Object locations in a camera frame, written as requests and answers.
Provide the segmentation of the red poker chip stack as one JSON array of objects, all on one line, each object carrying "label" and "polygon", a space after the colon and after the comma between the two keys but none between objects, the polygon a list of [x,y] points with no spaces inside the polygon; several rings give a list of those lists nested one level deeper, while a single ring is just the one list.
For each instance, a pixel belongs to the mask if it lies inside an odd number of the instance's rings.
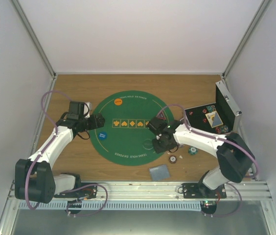
[{"label": "red poker chip stack", "polygon": [[177,158],[176,158],[174,155],[171,155],[171,156],[169,157],[169,162],[170,162],[171,164],[175,164],[175,163],[177,162]]}]

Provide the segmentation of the blue small blind button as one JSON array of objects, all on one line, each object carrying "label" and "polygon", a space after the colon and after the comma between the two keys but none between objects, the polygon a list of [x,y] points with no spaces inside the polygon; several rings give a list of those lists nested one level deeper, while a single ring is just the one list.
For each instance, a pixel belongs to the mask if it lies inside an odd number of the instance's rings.
[{"label": "blue small blind button", "polygon": [[100,132],[98,135],[97,135],[97,137],[98,137],[98,139],[99,140],[106,140],[107,139],[107,137],[108,137],[108,134],[107,134],[107,132]]}]

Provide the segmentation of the orange big blind button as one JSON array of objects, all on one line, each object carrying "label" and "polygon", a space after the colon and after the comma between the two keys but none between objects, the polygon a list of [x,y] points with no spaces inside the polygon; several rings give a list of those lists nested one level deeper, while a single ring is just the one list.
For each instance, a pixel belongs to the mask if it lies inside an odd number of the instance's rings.
[{"label": "orange big blind button", "polygon": [[122,103],[123,103],[123,100],[122,100],[121,98],[116,98],[116,99],[114,100],[114,104],[115,104],[116,106],[120,106],[120,105],[122,105]]}]

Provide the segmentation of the black red all-in triangle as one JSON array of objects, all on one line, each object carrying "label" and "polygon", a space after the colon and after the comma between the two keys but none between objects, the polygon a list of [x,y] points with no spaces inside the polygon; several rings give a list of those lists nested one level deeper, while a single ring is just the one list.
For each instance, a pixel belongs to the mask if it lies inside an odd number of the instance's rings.
[{"label": "black red all-in triangle", "polygon": [[158,117],[159,119],[166,120],[166,117],[165,117],[164,112],[161,112],[160,114],[158,114],[157,117]]}]

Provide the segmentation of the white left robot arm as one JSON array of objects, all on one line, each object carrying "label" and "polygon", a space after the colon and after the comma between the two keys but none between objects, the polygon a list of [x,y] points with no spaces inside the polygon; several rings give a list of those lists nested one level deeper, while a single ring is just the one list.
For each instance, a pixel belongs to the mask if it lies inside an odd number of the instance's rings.
[{"label": "white left robot arm", "polygon": [[15,165],[15,197],[27,203],[49,203],[53,196],[67,193],[76,198],[82,193],[80,176],[62,173],[53,176],[52,168],[76,136],[101,128],[105,119],[101,113],[90,114],[89,102],[72,101],[69,110],[61,115],[45,143],[28,159]]}]

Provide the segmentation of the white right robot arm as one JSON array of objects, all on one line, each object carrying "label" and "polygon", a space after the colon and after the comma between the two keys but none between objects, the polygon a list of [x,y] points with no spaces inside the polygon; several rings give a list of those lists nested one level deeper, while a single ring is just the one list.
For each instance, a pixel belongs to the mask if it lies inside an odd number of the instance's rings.
[{"label": "white right robot arm", "polygon": [[241,183],[251,166],[256,164],[255,156],[237,133],[212,134],[179,120],[168,123],[158,117],[153,117],[146,127],[156,136],[152,140],[156,153],[189,145],[217,159],[218,166],[205,173],[198,182],[198,193],[203,198],[210,198],[219,186],[228,182]]}]

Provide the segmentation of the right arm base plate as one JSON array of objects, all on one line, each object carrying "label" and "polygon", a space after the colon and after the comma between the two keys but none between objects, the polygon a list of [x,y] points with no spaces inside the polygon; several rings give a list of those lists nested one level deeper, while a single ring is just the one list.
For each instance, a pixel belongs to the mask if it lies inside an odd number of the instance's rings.
[{"label": "right arm base plate", "polygon": [[199,183],[183,183],[177,192],[182,194],[184,199],[224,199],[227,197],[224,185],[211,190]]}]

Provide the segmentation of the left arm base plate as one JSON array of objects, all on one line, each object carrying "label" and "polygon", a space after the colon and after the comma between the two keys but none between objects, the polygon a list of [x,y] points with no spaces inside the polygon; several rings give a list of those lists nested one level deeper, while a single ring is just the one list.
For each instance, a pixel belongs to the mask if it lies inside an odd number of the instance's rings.
[{"label": "left arm base plate", "polygon": [[93,199],[97,194],[97,183],[81,183],[75,189],[82,188],[74,192],[62,192],[54,195],[54,198],[72,198],[72,199]]}]

